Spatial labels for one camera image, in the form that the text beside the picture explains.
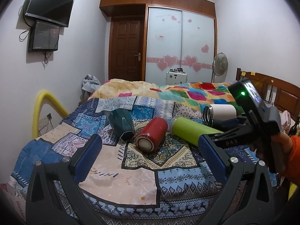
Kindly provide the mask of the right hand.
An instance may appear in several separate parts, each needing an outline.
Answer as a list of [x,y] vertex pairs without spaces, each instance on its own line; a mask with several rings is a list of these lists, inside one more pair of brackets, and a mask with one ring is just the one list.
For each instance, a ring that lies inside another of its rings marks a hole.
[[269,168],[274,168],[275,172],[281,174],[287,171],[288,156],[292,148],[292,139],[282,132],[273,136],[262,136],[250,145],[250,151],[255,152],[257,158],[264,161]]

